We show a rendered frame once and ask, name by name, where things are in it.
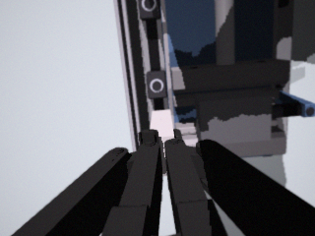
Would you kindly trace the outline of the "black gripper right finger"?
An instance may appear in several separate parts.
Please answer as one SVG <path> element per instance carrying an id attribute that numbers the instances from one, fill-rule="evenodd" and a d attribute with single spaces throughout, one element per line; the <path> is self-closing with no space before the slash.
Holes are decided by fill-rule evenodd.
<path id="1" fill-rule="evenodd" d="M 186 146 L 170 109 L 161 140 L 176 233 L 228 236 L 214 200 L 245 236 L 315 236 L 314 206 L 215 141 Z"/>

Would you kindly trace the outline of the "grey block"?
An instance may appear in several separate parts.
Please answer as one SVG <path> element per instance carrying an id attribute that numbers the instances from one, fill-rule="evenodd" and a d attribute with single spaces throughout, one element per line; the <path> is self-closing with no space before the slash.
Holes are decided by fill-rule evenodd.
<path id="1" fill-rule="evenodd" d="M 221 145 L 270 140 L 272 98 L 259 89 L 196 94 L 199 141 Z"/>

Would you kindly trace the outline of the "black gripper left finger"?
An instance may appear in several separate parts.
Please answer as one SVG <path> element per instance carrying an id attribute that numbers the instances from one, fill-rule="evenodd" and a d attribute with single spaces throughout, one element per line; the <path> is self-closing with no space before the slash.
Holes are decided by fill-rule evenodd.
<path id="1" fill-rule="evenodd" d="M 109 150 L 11 236 L 158 236 L 161 110 L 138 135 L 137 151 Z"/>

